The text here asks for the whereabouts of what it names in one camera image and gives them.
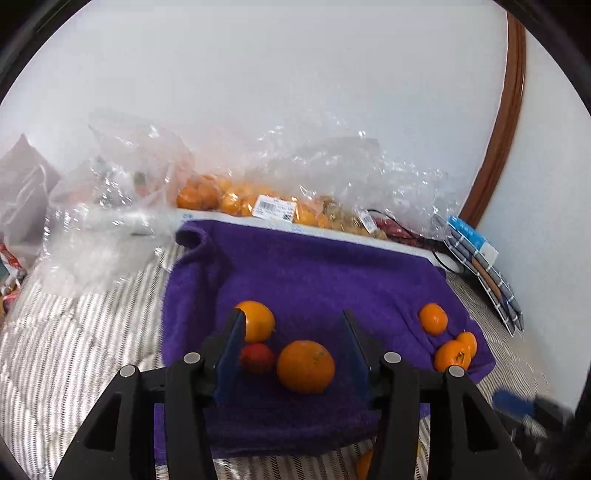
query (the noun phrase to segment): mattress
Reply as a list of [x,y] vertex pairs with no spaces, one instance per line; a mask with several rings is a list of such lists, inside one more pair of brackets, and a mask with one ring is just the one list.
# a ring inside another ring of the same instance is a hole
[[[82,421],[117,370],[163,365],[161,308],[177,245],[112,290],[78,298],[44,293],[33,270],[2,327],[0,338],[0,434],[31,479],[49,479]],[[494,311],[462,277],[447,282],[477,321],[497,360],[479,384],[490,400],[505,387],[524,396],[548,393],[535,349],[511,338]],[[417,478],[426,478],[430,422],[420,423]],[[374,439],[318,457],[266,456],[216,459],[220,479],[355,478],[357,458]],[[165,466],[157,478],[167,479]]]

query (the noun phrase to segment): silver screw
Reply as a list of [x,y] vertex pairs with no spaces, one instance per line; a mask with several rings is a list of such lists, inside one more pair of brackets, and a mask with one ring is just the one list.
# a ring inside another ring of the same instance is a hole
[[389,364],[397,364],[400,363],[402,357],[396,352],[386,352],[384,354],[384,360],[386,360]]
[[131,375],[133,375],[134,373],[135,367],[133,365],[125,365],[124,367],[121,367],[121,369],[119,370],[119,375],[121,375],[124,378],[131,377]]
[[460,378],[464,376],[464,369],[459,365],[452,365],[449,368],[449,374],[453,377]]
[[197,352],[189,352],[189,353],[187,353],[187,355],[185,355],[183,357],[183,361],[186,364],[196,364],[200,360],[201,360],[201,355],[199,355]]

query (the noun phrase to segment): white wall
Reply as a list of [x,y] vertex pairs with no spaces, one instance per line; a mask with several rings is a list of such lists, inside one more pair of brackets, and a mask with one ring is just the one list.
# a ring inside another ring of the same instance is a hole
[[213,151],[204,168],[235,164],[278,125],[285,150],[365,131],[394,160],[448,171],[466,197],[502,90],[506,18],[497,4],[195,3],[93,0],[48,40],[0,105],[0,154],[25,132],[70,170],[95,151],[88,113],[110,106]]
[[591,359],[591,117],[527,36],[527,71],[508,164],[478,229],[524,309],[557,398],[574,407]]

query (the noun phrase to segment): purple towel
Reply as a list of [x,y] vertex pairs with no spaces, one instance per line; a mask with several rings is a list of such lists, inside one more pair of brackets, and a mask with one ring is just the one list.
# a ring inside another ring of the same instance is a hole
[[[176,240],[188,247],[168,281],[163,308],[163,360],[170,365],[220,328],[243,300],[267,305],[276,331],[267,344],[278,355],[293,340],[315,340],[335,359],[335,379],[322,395],[287,391],[275,375],[239,372],[227,405],[206,410],[214,456],[308,453],[375,435],[378,415],[356,399],[342,351],[340,318],[353,310],[384,348],[432,368],[438,346],[469,330],[478,354],[468,373],[480,381],[495,359],[442,271],[424,258],[364,245],[215,221],[192,221]],[[441,305],[447,331],[423,331],[418,311]],[[428,406],[421,406],[421,416]],[[164,459],[161,418],[157,459]]]

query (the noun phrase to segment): price tag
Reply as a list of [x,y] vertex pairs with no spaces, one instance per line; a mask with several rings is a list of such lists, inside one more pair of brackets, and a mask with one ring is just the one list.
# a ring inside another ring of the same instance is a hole
[[357,215],[359,216],[359,220],[361,220],[361,223],[369,233],[374,233],[378,229],[378,226],[374,222],[374,218],[369,214],[367,210],[358,210]]
[[252,209],[252,216],[266,220],[293,222],[295,212],[295,202],[286,202],[267,195],[259,195],[255,207]]

